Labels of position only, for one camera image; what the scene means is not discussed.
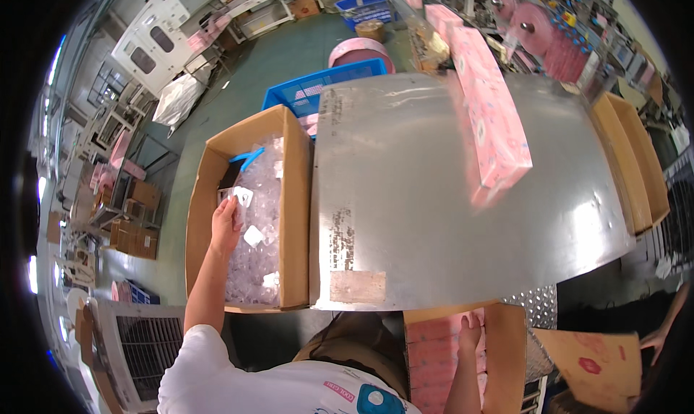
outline green floor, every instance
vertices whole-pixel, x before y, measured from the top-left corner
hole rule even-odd
[[[128,277],[159,294],[162,304],[186,303],[185,227],[205,141],[257,113],[268,87],[325,69],[333,48],[350,37],[355,33],[338,15],[321,14],[288,22],[230,54],[228,63],[233,75],[217,75],[200,104],[169,140],[165,139],[168,128],[156,123],[146,125],[147,132],[180,153],[178,165],[171,166],[168,174],[161,173],[168,177],[157,181],[164,189],[157,259],[147,261],[106,251],[99,282],[101,295],[110,294],[107,290],[111,280]],[[414,71],[406,31],[389,29],[385,46],[398,72]]]

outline machine window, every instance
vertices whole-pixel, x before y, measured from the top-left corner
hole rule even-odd
[[[164,30],[158,26],[155,25],[152,27],[149,35],[152,36],[152,39],[154,39],[154,41],[159,44],[159,46],[161,46],[165,52],[171,52],[174,50],[174,43],[171,42],[171,39],[169,39],[167,34],[164,33]]]
[[[148,74],[154,70],[157,63],[152,60],[152,58],[144,52],[144,49],[137,47],[134,49],[133,54],[130,55],[130,60],[137,65],[140,70]]]

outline blue plastic crate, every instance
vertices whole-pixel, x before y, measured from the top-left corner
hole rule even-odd
[[[150,289],[145,288],[138,282],[126,279],[130,285],[130,294],[133,298],[133,302],[137,304],[160,304],[159,295],[152,292]]]
[[[384,23],[391,21],[387,0],[340,0],[335,2],[347,27],[354,31],[354,26],[362,21],[378,19]]]
[[[261,110],[282,104],[298,118],[318,113],[324,86],[386,73],[383,59],[357,61],[318,71],[267,89]]]

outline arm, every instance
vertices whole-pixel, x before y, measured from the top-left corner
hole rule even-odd
[[[444,414],[479,414],[480,391],[477,387],[475,348],[480,341],[480,321],[471,314],[472,328],[463,317],[459,334],[458,368],[448,393]]]
[[[651,366],[654,365],[658,359],[660,351],[663,349],[665,338],[668,337],[668,332],[670,332],[674,319],[682,309],[682,305],[684,305],[684,302],[687,299],[687,294],[689,294],[688,281],[680,287],[680,290],[678,290],[677,294],[674,296],[672,304],[670,305],[670,310],[668,310],[668,314],[665,315],[665,320],[661,324],[660,328],[641,339],[641,349],[652,346],[655,348],[655,355],[653,356]]]
[[[184,333],[199,324],[221,332],[229,258],[239,242],[242,226],[237,221],[237,202],[236,197],[224,200],[214,211],[213,238],[185,307]]]

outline hand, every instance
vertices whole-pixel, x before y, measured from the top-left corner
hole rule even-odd
[[[653,356],[653,361],[651,361],[651,366],[655,364],[660,352],[663,350],[663,344],[665,343],[665,338],[668,336],[668,330],[669,328],[664,329],[661,327],[641,339],[641,349],[652,346],[655,348],[655,355]]]
[[[238,198],[236,196],[221,201],[213,213],[213,239],[210,241],[210,249],[223,255],[229,255],[234,251],[241,236],[243,222],[239,221],[237,210]]]
[[[463,316],[460,320],[460,334],[458,335],[458,345],[464,352],[474,353],[477,344],[480,342],[481,326],[480,320],[474,313],[470,313],[471,320]]]

